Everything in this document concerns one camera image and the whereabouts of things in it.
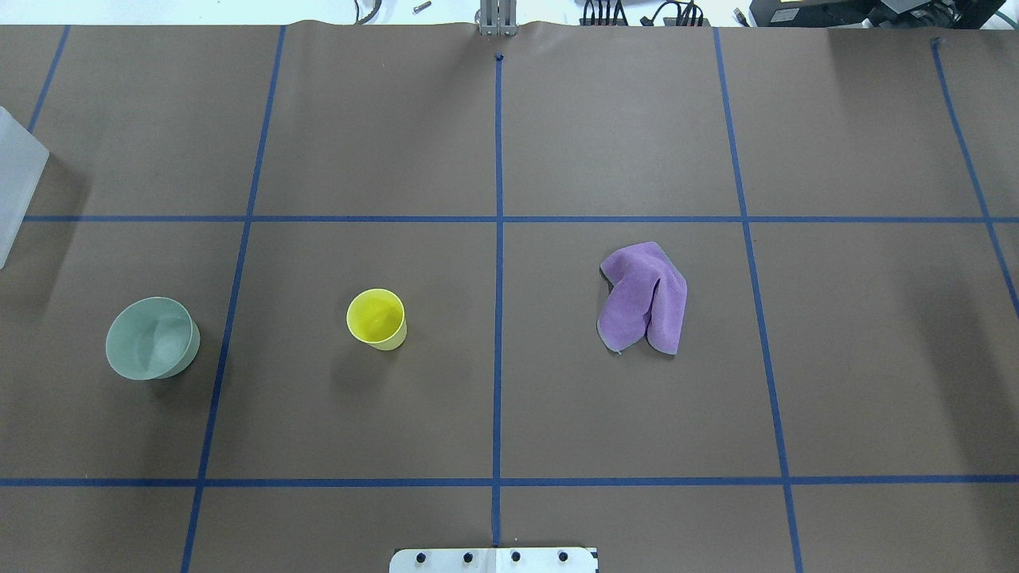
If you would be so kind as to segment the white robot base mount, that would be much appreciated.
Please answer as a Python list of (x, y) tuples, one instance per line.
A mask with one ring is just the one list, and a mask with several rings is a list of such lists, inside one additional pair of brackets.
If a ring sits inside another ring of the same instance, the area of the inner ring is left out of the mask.
[(389, 572), (598, 572), (593, 548), (407, 548)]

